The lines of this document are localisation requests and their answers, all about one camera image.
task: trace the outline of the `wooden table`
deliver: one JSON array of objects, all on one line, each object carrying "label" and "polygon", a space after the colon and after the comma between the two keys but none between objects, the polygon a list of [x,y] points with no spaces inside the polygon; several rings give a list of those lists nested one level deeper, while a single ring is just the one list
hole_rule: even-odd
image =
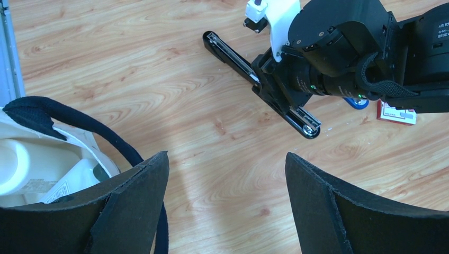
[{"label": "wooden table", "polygon": [[[306,109],[322,134],[304,139],[203,46],[213,30],[249,60],[269,47],[268,30],[242,26],[246,1],[10,2],[28,95],[95,117],[144,158],[168,150],[171,253],[300,252],[289,151],[384,197],[449,208],[449,115],[403,126],[376,120],[375,103],[314,96]],[[398,20],[445,2],[383,1]]]}]

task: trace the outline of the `white container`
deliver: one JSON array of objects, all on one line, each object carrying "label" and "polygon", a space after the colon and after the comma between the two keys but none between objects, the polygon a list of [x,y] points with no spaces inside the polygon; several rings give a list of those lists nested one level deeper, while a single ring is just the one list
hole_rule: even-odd
[{"label": "white container", "polygon": [[49,204],[60,197],[82,191],[98,184],[94,175],[98,162],[94,159],[80,160],[39,202]]},{"label": "white container", "polygon": [[1,139],[0,195],[46,193],[79,160],[69,150]]}]

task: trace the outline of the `small box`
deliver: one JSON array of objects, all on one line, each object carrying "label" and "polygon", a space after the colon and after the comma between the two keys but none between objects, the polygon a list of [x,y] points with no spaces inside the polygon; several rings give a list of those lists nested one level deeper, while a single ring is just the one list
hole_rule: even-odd
[{"label": "small box", "polygon": [[378,101],[378,120],[415,125],[417,114],[414,110],[397,110],[381,100]]}]

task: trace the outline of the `bag handle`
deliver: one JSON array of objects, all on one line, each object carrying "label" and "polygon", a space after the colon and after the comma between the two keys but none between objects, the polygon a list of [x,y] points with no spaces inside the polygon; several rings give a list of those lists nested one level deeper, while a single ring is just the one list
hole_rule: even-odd
[{"label": "bag handle", "polygon": [[[94,132],[113,145],[131,164],[143,162],[140,154],[109,127],[83,112],[60,102],[41,96],[26,96],[9,102],[3,111],[17,124],[66,141],[66,137],[53,129],[56,119],[79,129]],[[164,202],[156,227],[155,254],[168,253],[168,218]]]}]

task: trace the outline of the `black strap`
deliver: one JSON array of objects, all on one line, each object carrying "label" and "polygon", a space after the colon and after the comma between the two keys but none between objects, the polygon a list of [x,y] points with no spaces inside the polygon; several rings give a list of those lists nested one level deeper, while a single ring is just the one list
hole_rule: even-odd
[{"label": "black strap", "polygon": [[393,98],[417,96],[417,93],[407,90],[403,86],[391,80],[383,80],[376,83],[371,83],[368,81],[368,78],[366,77],[366,70],[368,69],[368,65],[374,61],[374,58],[378,54],[379,53],[376,52],[372,55],[367,55],[358,64],[355,79],[360,88]]},{"label": "black strap", "polygon": [[[62,140],[66,140],[66,137],[53,129],[54,122],[51,118],[97,133],[113,145],[133,167],[143,162],[140,154],[106,125],[50,98],[39,96],[18,98],[5,105],[3,111],[24,127]],[[157,224],[154,253],[168,253],[168,219],[164,203]]]}]

